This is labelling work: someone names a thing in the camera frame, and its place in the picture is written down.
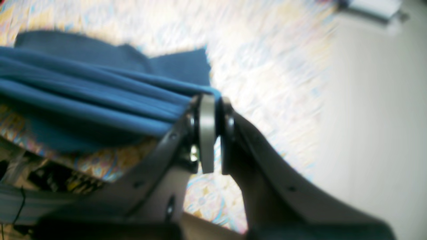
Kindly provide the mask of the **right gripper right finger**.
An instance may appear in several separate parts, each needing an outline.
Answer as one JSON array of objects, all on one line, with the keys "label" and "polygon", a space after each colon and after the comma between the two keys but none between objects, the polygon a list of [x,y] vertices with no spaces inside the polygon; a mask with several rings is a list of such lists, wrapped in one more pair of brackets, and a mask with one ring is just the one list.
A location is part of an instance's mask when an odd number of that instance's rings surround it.
[{"label": "right gripper right finger", "polygon": [[377,230],[384,223],[297,173],[227,98],[219,105],[222,173],[238,184],[250,230]]}]

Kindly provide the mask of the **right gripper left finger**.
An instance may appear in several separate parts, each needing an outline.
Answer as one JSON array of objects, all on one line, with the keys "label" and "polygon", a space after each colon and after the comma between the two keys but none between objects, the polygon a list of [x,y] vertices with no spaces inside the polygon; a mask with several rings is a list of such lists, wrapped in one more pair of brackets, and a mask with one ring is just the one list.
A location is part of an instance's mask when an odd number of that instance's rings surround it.
[{"label": "right gripper left finger", "polygon": [[77,205],[84,222],[164,222],[182,213],[189,177],[215,169],[215,97],[203,95],[136,167]]}]

